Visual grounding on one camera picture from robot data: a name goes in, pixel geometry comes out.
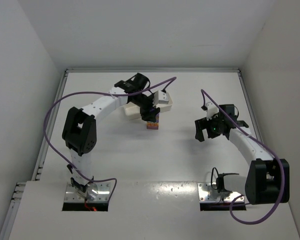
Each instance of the white table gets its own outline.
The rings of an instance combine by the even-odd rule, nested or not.
[[[105,92],[135,72],[71,72],[63,95]],[[40,154],[39,164],[44,163],[40,181],[26,184],[9,239],[299,239],[287,203],[280,204],[264,223],[251,226],[236,222],[227,211],[200,211],[196,182],[209,182],[213,167],[220,172],[248,174],[246,161],[224,136],[208,139],[204,133],[206,141],[195,139],[194,121],[205,116],[201,88],[219,104],[235,104],[239,119],[253,129],[238,73],[141,73],[152,85],[177,77],[168,88],[173,106],[160,114],[159,130],[146,129],[140,119],[127,120],[122,108],[98,126],[92,154],[94,178],[118,179],[108,212],[62,211],[71,174],[66,162],[49,148],[46,156]],[[68,157],[62,140],[67,112],[96,98],[99,96],[79,95],[60,104],[51,142]],[[270,207],[247,206],[247,211],[235,214],[244,220],[256,220]]]

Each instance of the gray wall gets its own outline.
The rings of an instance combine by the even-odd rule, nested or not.
[[[243,67],[264,141],[290,163],[300,234],[300,0],[279,0]]]
[[[19,0],[68,67],[238,67],[275,0]]]
[[[17,0],[0,0],[0,230],[16,182],[31,179],[59,79]]]

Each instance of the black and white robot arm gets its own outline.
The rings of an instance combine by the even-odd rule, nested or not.
[[[237,119],[238,116],[235,114],[236,107],[233,104],[220,105],[220,107],[242,130],[249,135],[252,134],[249,126],[244,121]],[[247,177],[237,173],[218,174],[216,179],[217,191],[219,193],[238,192],[245,195],[253,205],[275,203],[281,185],[281,172],[278,162],[262,146],[237,129],[222,112],[219,112],[219,109],[212,102],[206,103],[202,109],[207,112],[207,115],[195,121],[195,138],[203,142],[205,140],[203,130],[207,131],[208,138],[211,139],[224,135],[238,148],[250,166]],[[281,163],[285,177],[281,203],[286,203],[290,195],[289,164],[285,159],[281,159]]]
[[[157,91],[149,96],[143,93],[133,94],[145,89],[149,82],[146,76],[137,73],[126,81],[121,80],[117,82],[108,91],[110,95],[102,96],[80,109],[72,107],[68,111],[62,138],[69,148],[73,165],[86,177],[82,177],[70,165],[67,166],[72,173],[72,185],[82,193],[86,192],[89,180],[94,178],[91,172],[91,151],[97,143],[99,123],[114,110],[129,102],[140,107],[142,120],[155,122],[156,115],[160,112],[160,108],[156,107],[156,105],[158,102],[167,103],[169,101],[168,95],[162,91]]]

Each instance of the wall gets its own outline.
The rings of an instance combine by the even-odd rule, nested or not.
[[[264,141],[290,164],[300,234],[300,0],[279,0],[243,66]]]
[[[0,0],[0,230],[16,182],[31,179],[60,76],[17,0]]]
[[[275,0],[19,0],[68,67],[238,67]]]

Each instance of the white tabletop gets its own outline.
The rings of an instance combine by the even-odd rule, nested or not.
[[[127,120],[122,108],[97,128],[93,149],[94,179],[118,179],[108,212],[62,212],[66,162],[49,148],[40,181],[28,182],[10,235],[21,239],[299,239],[287,203],[264,223],[242,225],[227,211],[201,211],[196,182],[210,181],[212,167],[219,172],[248,174],[249,166],[224,137],[199,142],[194,121],[205,116],[200,89],[219,104],[235,104],[253,130],[237,73],[142,72],[154,85],[168,78],[171,111],[160,114],[159,130],[146,129],[140,119]],[[79,91],[108,91],[135,72],[69,73],[63,95]],[[67,157],[62,140],[68,110],[83,107],[99,96],[79,95],[61,104],[51,142]],[[271,205],[236,212],[244,220],[262,217]]]

